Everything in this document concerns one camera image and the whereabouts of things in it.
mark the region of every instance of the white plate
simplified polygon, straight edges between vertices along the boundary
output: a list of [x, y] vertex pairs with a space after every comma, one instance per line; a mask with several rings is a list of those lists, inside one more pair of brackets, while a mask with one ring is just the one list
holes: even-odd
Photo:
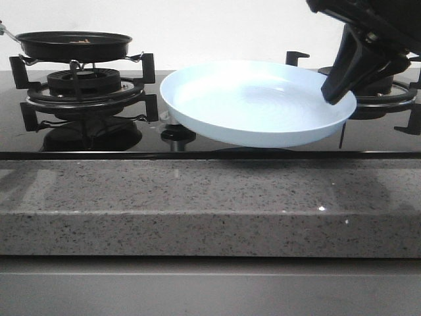
[[290, 147], [341, 128], [357, 107], [351, 92], [336, 105], [326, 77], [289, 65], [220, 61], [173, 72], [161, 84], [170, 114], [192, 131], [230, 144]]

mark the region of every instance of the black frying pan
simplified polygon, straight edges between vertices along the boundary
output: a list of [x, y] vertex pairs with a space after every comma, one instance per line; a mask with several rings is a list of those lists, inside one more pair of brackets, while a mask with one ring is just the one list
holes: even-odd
[[20, 43], [27, 56], [41, 61], [100, 63], [123, 59], [130, 36], [99, 32], [32, 32], [14, 36], [0, 21], [0, 35], [6, 33]]

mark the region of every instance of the stovetop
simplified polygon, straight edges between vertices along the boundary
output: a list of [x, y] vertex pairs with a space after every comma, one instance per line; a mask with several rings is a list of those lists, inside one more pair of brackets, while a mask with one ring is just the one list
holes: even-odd
[[[29, 71], [31, 80], [46, 81], [51, 71]], [[139, 76], [139, 72], [121, 72], [126, 77]], [[46, 150], [44, 140], [52, 129], [27, 132], [20, 103], [26, 90], [17, 90], [12, 72], [0, 72], [0, 159], [269, 159], [269, 158], [330, 158], [330, 157], [415, 157], [421, 158], [421, 105], [404, 108], [394, 113], [380, 113], [373, 119], [350, 119], [346, 126], [328, 138], [307, 145], [261, 149], [239, 147], [211, 140], [182, 126], [170, 125], [166, 105], [159, 93], [162, 79], [170, 72], [157, 71], [156, 83], [145, 85], [145, 93], [157, 96], [160, 119], [154, 122], [135, 120], [136, 140], [120, 137], [127, 142], [124, 150], [96, 147], [77, 151]], [[418, 69], [409, 69], [399, 75], [400, 81], [416, 81]], [[145, 102], [127, 106], [118, 117], [138, 117], [145, 113]], [[38, 121], [58, 120], [54, 115], [37, 113]], [[104, 139], [102, 142], [115, 142]]]

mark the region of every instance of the speckled countertop edge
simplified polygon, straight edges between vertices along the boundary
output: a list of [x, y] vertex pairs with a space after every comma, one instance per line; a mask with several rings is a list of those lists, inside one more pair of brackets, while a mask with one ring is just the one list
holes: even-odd
[[0, 161], [0, 253], [421, 257], [421, 162]]

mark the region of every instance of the white wall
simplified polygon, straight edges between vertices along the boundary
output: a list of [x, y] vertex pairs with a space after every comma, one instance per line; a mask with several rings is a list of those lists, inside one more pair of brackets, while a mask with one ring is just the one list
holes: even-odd
[[[133, 37], [130, 54], [155, 54], [157, 69], [206, 61], [252, 59], [284, 63], [287, 50], [309, 53], [300, 66], [333, 63], [343, 24], [314, 14], [305, 0], [1, 0], [0, 19], [15, 34], [43, 30], [114, 32]], [[17, 43], [0, 37], [0, 70]], [[114, 68], [138, 65], [118, 61]], [[31, 69], [53, 69], [41, 63]]]

